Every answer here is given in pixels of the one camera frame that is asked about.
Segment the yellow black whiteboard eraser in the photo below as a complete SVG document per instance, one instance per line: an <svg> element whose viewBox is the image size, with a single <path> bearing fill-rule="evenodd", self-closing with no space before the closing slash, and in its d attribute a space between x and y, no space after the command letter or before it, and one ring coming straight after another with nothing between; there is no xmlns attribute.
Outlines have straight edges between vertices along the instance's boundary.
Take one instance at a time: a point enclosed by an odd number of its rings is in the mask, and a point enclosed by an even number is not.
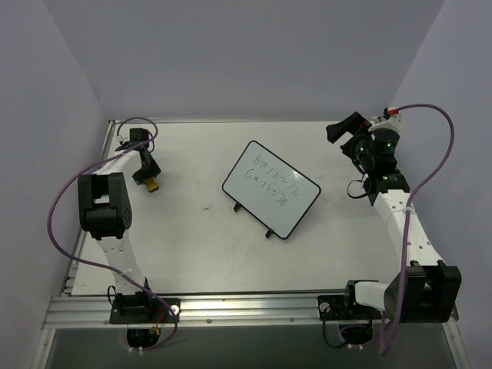
<svg viewBox="0 0 492 369"><path fill-rule="evenodd" d="M145 180L144 184L149 193L156 192L160 188L159 184L154 178L149 178L148 180Z"/></svg>

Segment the small black-framed whiteboard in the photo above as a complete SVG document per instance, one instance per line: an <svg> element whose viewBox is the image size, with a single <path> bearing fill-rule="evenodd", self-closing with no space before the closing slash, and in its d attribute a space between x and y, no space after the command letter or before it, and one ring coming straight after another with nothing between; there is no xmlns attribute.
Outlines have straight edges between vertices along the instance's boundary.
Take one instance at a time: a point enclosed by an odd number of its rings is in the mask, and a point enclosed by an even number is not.
<svg viewBox="0 0 492 369"><path fill-rule="evenodd" d="M248 142L222 191L268 230L285 240L321 194L321 187L257 141Z"/></svg>

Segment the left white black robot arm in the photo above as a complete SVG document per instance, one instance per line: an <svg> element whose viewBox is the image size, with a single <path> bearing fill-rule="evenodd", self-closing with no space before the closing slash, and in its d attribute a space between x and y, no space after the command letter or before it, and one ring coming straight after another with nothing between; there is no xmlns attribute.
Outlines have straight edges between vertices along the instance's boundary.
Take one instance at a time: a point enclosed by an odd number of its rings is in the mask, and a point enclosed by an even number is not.
<svg viewBox="0 0 492 369"><path fill-rule="evenodd" d="M128 302L127 312L137 322L149 321L155 303L133 251L129 229L133 220L127 182L143 185L149 192L159 189L156 178L161 169L147 148L118 156L92 174L77 179L79 221L106 258L105 267L115 279L114 302Z"/></svg>

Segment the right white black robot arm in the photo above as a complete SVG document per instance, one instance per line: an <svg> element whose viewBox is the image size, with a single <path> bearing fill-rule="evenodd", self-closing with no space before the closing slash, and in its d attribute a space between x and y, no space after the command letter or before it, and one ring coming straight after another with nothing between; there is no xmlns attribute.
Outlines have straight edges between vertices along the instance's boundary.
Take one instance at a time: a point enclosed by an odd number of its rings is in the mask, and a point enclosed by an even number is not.
<svg viewBox="0 0 492 369"><path fill-rule="evenodd" d="M394 323L444 323L454 309L461 273L435 250L414 208L421 186L411 188L397 167L395 151L403 119L397 108L369 121L358 112L326 127L327 140L341 146L362 174L363 197L381 216L397 251L401 266L389 284L379 281L349 281L341 307L350 317L366 310L379 311Z"/></svg>

